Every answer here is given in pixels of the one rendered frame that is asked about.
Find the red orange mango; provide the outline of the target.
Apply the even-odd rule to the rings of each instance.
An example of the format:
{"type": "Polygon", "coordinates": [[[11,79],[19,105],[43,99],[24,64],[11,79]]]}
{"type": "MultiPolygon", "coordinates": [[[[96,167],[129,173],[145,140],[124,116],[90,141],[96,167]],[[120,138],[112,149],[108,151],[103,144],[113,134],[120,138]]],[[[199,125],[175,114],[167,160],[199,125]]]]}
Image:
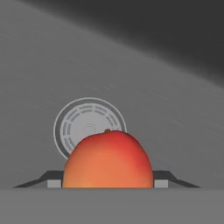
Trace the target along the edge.
{"type": "Polygon", "coordinates": [[[63,188],[152,188],[151,162],[142,145],[118,130],[88,136],[65,164],[63,188]]]}

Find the grey sink basin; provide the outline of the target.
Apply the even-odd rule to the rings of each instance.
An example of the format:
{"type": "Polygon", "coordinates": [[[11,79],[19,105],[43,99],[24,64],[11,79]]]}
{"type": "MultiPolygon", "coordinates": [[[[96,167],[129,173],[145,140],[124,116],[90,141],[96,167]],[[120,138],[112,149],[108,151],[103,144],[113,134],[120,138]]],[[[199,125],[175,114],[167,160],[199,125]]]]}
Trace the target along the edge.
{"type": "Polygon", "coordinates": [[[154,169],[224,187],[224,88],[155,52],[0,0],[0,188],[63,167],[53,123],[84,96],[119,109],[154,169]]]}

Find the round grey sink drain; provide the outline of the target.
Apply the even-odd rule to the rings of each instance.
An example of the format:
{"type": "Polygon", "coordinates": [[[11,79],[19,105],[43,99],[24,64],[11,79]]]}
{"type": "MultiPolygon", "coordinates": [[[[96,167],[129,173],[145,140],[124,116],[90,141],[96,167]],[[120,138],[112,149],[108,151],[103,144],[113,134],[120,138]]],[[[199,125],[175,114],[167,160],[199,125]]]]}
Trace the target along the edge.
{"type": "Polygon", "coordinates": [[[120,111],[102,99],[84,97],[59,112],[53,125],[53,140],[62,157],[68,159],[79,141],[106,129],[127,131],[120,111]]]}

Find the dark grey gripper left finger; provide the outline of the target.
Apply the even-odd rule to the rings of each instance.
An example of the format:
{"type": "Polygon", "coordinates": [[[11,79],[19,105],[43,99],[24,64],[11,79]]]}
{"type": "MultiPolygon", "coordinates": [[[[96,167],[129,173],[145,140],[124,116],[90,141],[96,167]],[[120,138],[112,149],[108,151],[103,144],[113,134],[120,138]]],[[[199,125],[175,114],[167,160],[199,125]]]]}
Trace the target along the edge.
{"type": "Polygon", "coordinates": [[[41,177],[17,185],[17,188],[61,188],[63,171],[46,171],[41,177]]]}

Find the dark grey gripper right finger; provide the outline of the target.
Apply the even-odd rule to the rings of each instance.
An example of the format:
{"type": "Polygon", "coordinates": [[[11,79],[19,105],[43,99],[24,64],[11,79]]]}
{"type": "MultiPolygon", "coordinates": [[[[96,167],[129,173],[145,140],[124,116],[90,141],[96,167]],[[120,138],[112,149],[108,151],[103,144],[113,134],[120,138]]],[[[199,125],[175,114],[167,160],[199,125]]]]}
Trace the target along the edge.
{"type": "Polygon", "coordinates": [[[170,171],[154,171],[153,175],[155,188],[198,188],[197,185],[176,178],[170,171]]]}

